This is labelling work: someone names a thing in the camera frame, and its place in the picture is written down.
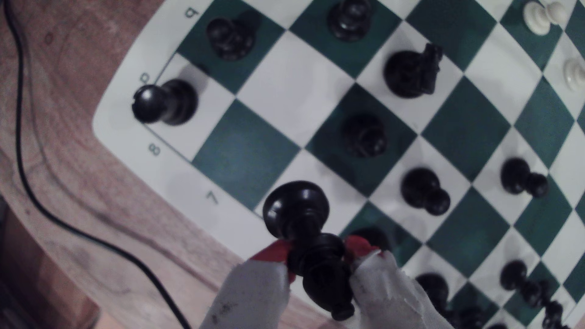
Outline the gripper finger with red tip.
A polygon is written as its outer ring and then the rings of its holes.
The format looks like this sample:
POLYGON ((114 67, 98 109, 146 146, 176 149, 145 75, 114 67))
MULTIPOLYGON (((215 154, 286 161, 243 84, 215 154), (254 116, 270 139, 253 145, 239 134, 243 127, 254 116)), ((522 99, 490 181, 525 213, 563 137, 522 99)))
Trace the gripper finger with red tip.
POLYGON ((287 267, 291 248, 278 240, 235 266, 200 328, 277 328, 295 280, 287 267))
POLYGON ((349 285, 362 328, 453 328, 420 284, 398 266, 391 251, 358 235, 347 236, 345 247, 352 270, 349 285))

